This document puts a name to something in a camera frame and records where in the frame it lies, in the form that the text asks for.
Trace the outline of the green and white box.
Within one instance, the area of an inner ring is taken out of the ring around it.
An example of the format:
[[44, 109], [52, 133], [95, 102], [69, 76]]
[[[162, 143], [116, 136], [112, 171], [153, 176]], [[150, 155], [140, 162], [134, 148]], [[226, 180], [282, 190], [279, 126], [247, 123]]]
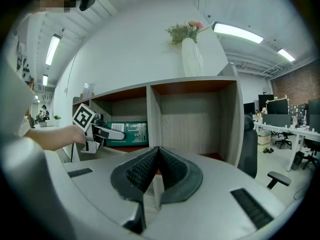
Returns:
[[107, 139], [105, 146], [108, 147], [140, 147], [149, 146], [148, 122], [147, 121], [107, 121], [106, 126], [113, 130], [124, 133], [123, 140]]

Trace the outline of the white ribbed vase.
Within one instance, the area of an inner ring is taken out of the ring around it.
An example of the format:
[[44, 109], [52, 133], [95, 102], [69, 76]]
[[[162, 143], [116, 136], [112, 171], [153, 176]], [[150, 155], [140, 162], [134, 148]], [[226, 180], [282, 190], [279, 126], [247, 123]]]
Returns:
[[198, 77], [203, 70], [203, 59], [197, 44], [191, 38], [185, 38], [181, 43], [181, 57], [186, 77]]

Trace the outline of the wooden shelf unit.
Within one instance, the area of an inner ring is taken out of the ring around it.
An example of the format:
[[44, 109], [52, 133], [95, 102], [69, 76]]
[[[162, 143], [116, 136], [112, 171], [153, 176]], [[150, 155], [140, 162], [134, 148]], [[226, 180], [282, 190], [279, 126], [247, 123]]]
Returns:
[[81, 104], [107, 121], [147, 122], [148, 146], [164, 146], [237, 166], [244, 130], [240, 78], [233, 64], [216, 76], [146, 82], [108, 91]]

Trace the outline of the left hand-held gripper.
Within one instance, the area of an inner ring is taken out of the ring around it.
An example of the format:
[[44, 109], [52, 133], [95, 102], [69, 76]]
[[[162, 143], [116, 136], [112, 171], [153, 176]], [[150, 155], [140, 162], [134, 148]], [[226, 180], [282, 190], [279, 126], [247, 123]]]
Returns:
[[73, 115], [72, 122], [76, 124], [84, 133], [85, 147], [82, 153], [95, 154], [104, 139], [124, 140], [125, 133], [122, 131], [106, 128], [104, 117], [92, 110], [89, 106], [81, 103]]

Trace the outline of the person's left forearm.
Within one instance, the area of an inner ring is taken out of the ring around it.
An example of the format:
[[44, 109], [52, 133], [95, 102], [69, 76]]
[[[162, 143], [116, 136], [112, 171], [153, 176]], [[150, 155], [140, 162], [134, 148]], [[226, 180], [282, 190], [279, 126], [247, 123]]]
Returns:
[[74, 143], [77, 130], [73, 125], [58, 129], [30, 129], [24, 137], [38, 143], [43, 150], [56, 151]]

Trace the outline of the black trash bin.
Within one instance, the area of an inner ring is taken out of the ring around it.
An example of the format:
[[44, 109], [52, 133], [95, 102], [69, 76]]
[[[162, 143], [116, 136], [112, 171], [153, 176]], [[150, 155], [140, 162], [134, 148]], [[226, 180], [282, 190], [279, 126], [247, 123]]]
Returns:
[[299, 166], [303, 160], [304, 155], [305, 154], [302, 151], [297, 151], [295, 153], [295, 157], [294, 157], [293, 163], [291, 165], [291, 169], [293, 171], [296, 171], [299, 168]]

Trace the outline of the clear acrylic holder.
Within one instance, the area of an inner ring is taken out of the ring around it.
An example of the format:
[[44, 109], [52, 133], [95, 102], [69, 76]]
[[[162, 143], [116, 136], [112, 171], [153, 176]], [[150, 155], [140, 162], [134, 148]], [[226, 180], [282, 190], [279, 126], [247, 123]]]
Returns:
[[94, 83], [85, 83], [82, 91], [82, 100], [86, 100], [94, 96]]

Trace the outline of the black computer monitor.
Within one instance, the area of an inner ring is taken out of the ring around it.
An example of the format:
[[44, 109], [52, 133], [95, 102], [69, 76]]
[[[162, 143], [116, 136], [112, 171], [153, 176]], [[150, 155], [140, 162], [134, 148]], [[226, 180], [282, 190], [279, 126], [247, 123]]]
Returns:
[[320, 98], [310, 99], [307, 108], [307, 125], [315, 132], [320, 132]]
[[288, 100], [279, 99], [266, 103], [266, 109], [268, 114], [275, 115], [287, 115], [288, 114]]
[[256, 107], [254, 102], [244, 103], [243, 109], [245, 114], [255, 114], [256, 113]]
[[274, 95], [273, 94], [259, 94], [258, 95], [258, 107], [259, 112], [263, 115], [263, 108], [267, 107], [267, 101], [273, 101]]

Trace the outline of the black white wall poster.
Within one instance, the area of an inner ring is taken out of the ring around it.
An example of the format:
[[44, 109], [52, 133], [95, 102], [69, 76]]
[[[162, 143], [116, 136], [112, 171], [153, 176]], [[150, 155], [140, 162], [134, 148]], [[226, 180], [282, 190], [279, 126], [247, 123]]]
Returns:
[[22, 78], [27, 85], [30, 84], [31, 81], [31, 73], [29, 69], [29, 61], [26, 52], [26, 45], [18, 42], [17, 45], [17, 66], [16, 72]]

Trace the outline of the white t-shirt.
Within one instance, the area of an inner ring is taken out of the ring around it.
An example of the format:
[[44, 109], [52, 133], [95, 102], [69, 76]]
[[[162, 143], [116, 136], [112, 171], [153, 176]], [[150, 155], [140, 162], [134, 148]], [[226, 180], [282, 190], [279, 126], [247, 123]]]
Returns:
[[76, 240], [73, 226], [51, 179], [44, 150], [18, 134], [34, 94], [0, 59], [0, 179], [6, 210], [24, 240]]

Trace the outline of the grey desk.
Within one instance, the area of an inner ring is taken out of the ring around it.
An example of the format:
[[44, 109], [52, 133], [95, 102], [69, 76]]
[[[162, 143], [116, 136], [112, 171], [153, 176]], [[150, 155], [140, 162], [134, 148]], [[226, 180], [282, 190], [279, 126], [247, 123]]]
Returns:
[[144, 216], [149, 225], [155, 219], [160, 210], [161, 194], [164, 192], [163, 178], [156, 174], [143, 195]]

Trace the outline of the black swivel chair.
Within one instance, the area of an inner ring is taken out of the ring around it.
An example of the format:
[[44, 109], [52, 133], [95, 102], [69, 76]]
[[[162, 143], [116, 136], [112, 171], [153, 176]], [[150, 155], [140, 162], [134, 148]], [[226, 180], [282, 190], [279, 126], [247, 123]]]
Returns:
[[276, 140], [274, 142], [275, 145], [278, 145], [278, 148], [281, 149], [284, 146], [288, 146], [289, 149], [292, 149], [292, 142], [289, 140], [289, 137], [293, 136], [294, 134], [292, 132], [281, 132], [280, 133], [283, 138]]
[[305, 170], [309, 163], [312, 163], [314, 165], [314, 167], [316, 168], [319, 165], [319, 159], [316, 158], [316, 155], [318, 152], [320, 152], [320, 142], [305, 139], [304, 145], [306, 148], [310, 149], [310, 154], [308, 156], [303, 157], [303, 159], [307, 160], [307, 162], [305, 163], [305, 165], [303, 166], [302, 169]]

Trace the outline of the cardboard box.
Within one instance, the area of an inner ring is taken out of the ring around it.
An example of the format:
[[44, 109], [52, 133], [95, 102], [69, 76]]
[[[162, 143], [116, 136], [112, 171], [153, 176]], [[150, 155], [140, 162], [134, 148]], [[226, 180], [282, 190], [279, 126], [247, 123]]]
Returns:
[[257, 138], [257, 150], [258, 152], [263, 152], [266, 148], [271, 145], [271, 134], [269, 135], [258, 135]]

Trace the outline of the person's left hand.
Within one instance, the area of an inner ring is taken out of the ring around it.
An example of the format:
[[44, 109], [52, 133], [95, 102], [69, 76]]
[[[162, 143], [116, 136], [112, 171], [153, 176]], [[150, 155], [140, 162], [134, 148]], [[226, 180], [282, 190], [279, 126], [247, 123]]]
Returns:
[[70, 125], [65, 127], [65, 133], [66, 133], [66, 141], [67, 144], [85, 144], [86, 138], [83, 130], [79, 128], [77, 125]]

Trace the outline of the black office chair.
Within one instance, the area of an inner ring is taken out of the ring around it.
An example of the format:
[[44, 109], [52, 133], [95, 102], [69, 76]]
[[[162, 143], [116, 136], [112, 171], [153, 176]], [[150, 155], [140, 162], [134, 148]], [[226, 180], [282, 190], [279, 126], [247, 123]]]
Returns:
[[[256, 178], [258, 173], [258, 134], [254, 129], [255, 124], [253, 119], [244, 115], [244, 132], [241, 154], [237, 168], [246, 173], [253, 179]], [[270, 183], [267, 185], [268, 189], [272, 189], [277, 183], [286, 187], [291, 184], [291, 179], [283, 174], [275, 171], [270, 171], [267, 176], [271, 178]]]

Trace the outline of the white curved ribbed table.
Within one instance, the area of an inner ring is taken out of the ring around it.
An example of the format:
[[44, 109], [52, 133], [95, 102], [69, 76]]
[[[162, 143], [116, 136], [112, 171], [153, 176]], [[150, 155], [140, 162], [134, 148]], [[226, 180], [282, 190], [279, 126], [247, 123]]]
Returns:
[[59, 127], [60, 119], [45, 120], [38, 123], [40, 128]]

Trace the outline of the pink flower bouquet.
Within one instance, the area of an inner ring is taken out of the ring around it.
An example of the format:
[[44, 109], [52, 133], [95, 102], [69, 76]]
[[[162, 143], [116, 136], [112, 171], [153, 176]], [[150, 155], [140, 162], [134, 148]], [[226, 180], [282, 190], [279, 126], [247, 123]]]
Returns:
[[181, 44], [185, 39], [191, 39], [196, 44], [198, 42], [198, 33], [200, 33], [203, 28], [204, 26], [200, 21], [190, 20], [184, 24], [171, 26], [165, 29], [165, 31], [169, 33], [171, 43], [174, 45]]

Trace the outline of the white office desk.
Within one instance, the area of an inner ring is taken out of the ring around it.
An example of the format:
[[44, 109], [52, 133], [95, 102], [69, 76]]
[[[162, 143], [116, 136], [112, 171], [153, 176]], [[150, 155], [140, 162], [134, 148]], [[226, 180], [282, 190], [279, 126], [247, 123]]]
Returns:
[[287, 132], [295, 135], [295, 140], [291, 146], [290, 160], [286, 168], [287, 172], [291, 170], [296, 153], [298, 151], [301, 151], [305, 139], [320, 142], [320, 133], [309, 131], [309, 130], [306, 130], [305, 128], [279, 127], [279, 126], [273, 126], [269, 124], [263, 124], [262, 122], [254, 122], [254, 125], [257, 132], [259, 131], [259, 128], [261, 128], [264, 130], [272, 131], [274, 133]]

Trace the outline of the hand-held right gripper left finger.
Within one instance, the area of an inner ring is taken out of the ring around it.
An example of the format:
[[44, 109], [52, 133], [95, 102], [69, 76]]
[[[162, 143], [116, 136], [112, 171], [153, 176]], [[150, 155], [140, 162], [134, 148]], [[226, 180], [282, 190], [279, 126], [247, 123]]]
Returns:
[[144, 193], [158, 170], [158, 147], [63, 165], [88, 226], [86, 240], [160, 240], [147, 227]]

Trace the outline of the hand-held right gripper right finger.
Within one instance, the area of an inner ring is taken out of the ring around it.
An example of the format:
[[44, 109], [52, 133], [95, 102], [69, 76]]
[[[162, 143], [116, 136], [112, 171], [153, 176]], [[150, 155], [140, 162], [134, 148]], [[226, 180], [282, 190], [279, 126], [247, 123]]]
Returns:
[[[270, 189], [260, 185], [237, 167], [194, 153], [170, 149], [203, 173], [202, 183], [186, 201], [163, 204], [146, 228], [150, 240], [268, 240], [293, 215], [299, 203], [285, 207]], [[258, 229], [232, 191], [245, 189], [271, 216]]]

